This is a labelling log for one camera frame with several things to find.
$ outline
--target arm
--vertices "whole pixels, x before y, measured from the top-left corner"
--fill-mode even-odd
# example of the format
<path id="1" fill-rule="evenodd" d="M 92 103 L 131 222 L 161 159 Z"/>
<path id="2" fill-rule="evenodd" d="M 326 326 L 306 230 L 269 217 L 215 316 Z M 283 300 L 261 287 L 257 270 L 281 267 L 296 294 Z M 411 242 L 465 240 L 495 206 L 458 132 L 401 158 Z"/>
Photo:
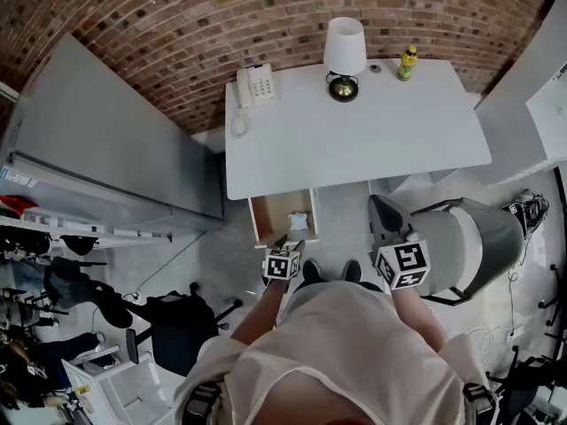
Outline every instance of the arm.
<path id="1" fill-rule="evenodd" d="M 27 354 L 27 351 L 24 350 L 23 346 L 18 342 L 15 341 L 10 342 L 10 348 L 12 348 L 12 351 L 18 354 L 28 364 L 32 361 L 31 358 L 29 357 L 29 354 Z"/>
<path id="2" fill-rule="evenodd" d="M 276 324 L 277 313 L 288 282 L 272 281 L 258 304 L 248 313 L 231 338 L 243 344 L 252 344 L 264 334 L 267 334 Z"/>
<path id="3" fill-rule="evenodd" d="M 59 395 L 51 395 L 49 397 L 43 397 L 43 405 L 45 407 L 57 407 L 66 405 L 67 399 Z"/>
<path id="4" fill-rule="evenodd" d="M 420 336 L 435 352 L 447 343 L 440 323 L 413 288 L 392 291 L 393 303 L 400 319 Z"/>

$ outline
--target backpack strap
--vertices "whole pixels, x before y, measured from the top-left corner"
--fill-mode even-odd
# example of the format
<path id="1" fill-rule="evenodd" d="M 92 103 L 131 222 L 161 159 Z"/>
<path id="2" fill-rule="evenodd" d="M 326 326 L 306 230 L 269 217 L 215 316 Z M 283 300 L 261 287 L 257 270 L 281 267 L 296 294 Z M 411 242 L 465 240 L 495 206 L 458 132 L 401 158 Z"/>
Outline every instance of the backpack strap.
<path id="1" fill-rule="evenodd" d="M 220 396 L 219 382 L 203 382 L 195 387 L 185 404 L 182 425 L 206 425 L 213 406 Z"/>
<path id="2" fill-rule="evenodd" d="M 462 388 L 476 416 L 477 425 L 493 425 L 500 411 L 496 394 L 482 384 L 469 382 Z"/>

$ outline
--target cable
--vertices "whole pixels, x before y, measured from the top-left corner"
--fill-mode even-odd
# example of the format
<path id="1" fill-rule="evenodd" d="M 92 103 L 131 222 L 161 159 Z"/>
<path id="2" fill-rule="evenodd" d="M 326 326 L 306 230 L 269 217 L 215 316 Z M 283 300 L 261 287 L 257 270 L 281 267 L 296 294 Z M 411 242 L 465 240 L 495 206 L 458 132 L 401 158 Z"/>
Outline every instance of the cable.
<path id="1" fill-rule="evenodd" d="M 493 343 L 494 343 L 494 340 L 495 340 L 494 332 L 496 332 L 499 329 L 502 329 L 506 332 L 509 331 L 508 328 L 505 328 L 503 326 L 497 326 L 496 328 L 490 328 L 490 326 L 476 326 L 476 327 L 473 327 L 473 328 L 469 328 L 464 332 L 468 336 L 473 336 L 474 334 L 477 334 L 478 332 L 484 333 L 484 336 L 483 336 L 482 341 L 480 343 L 480 351 L 483 354 L 482 364 L 486 369 L 489 369 L 490 359 L 493 355 Z M 502 355 L 502 348 L 499 348 L 498 357 L 496 359 L 500 360 L 501 355 Z"/>
<path id="2" fill-rule="evenodd" d="M 98 307 L 92 313 L 92 326 L 90 327 L 90 333 L 91 334 L 94 334 L 94 332 L 95 332 L 95 313 L 97 312 L 97 310 L 98 310 Z"/>
<path id="3" fill-rule="evenodd" d="M 522 257 L 522 261 L 520 261 L 520 263 L 519 263 L 520 266 L 523 266 L 523 265 L 524 265 L 525 257 L 527 257 L 527 255 L 528 255 L 528 247 L 530 247 L 530 241 L 532 240 L 532 238 L 533 238 L 533 233 L 531 233 L 531 234 L 528 236 L 527 243 L 525 243 L 524 256 Z"/>
<path id="4" fill-rule="evenodd" d="M 159 274 L 161 272 L 162 269 L 164 269 L 169 263 L 171 263 L 174 259 L 176 259 L 177 257 L 179 257 L 182 253 L 184 253 L 187 249 L 189 249 L 194 243 L 196 243 L 201 237 L 203 237 L 205 235 L 206 231 L 204 231 L 203 233 L 201 233 L 199 236 L 197 236 L 195 239 L 193 239 L 193 241 L 191 241 L 190 243 L 188 243 L 183 249 L 181 249 L 180 251 L 178 251 L 165 265 L 163 265 L 160 269 L 158 269 L 155 273 L 153 273 L 152 275 L 150 275 L 147 279 L 145 279 L 142 283 L 140 283 L 137 288 L 136 291 L 139 291 L 147 282 L 149 282 L 154 276 L 156 276 L 157 274 Z"/>
<path id="5" fill-rule="evenodd" d="M 518 278 L 517 273 L 510 273 L 508 271 L 508 290 L 510 293 L 510 309 L 511 309 L 511 322 L 512 322 L 512 332 L 510 332 L 510 336 L 514 336 L 515 328 L 514 328 L 514 297 L 512 296 L 512 282 L 515 282 Z"/>
<path id="6" fill-rule="evenodd" d="M 248 134 L 248 127 L 247 110 L 242 107 L 238 107 L 232 115 L 232 120 L 230 122 L 230 134 L 234 138 L 242 138 Z"/>

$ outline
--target lamp base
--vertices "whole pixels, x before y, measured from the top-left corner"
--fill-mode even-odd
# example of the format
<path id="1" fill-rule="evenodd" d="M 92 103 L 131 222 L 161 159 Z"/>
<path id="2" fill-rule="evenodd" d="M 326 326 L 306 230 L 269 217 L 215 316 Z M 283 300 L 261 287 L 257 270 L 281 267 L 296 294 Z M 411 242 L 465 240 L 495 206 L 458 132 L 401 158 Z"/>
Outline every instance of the lamp base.
<path id="1" fill-rule="evenodd" d="M 358 85 L 348 75 L 341 75 L 329 83 L 330 97 L 340 103 L 350 103 L 358 96 Z"/>

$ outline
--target white cabinet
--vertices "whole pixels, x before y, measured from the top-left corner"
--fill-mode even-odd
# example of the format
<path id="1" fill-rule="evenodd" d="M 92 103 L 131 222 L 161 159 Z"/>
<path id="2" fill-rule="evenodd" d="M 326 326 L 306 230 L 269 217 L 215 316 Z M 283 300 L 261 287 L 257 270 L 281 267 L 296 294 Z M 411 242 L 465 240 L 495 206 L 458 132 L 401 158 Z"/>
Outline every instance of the white cabinet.
<path id="1" fill-rule="evenodd" d="M 567 159 L 567 0 L 477 107 L 493 163 L 472 167 L 484 184 L 509 182 Z"/>
<path id="2" fill-rule="evenodd" d="M 166 400 L 155 361 L 149 352 L 140 363 L 120 363 L 99 369 L 87 362 L 119 350 L 113 348 L 71 361 L 61 360 L 74 390 L 88 389 L 79 397 L 89 423 L 93 425 L 159 425 L 170 417 L 171 403 Z"/>

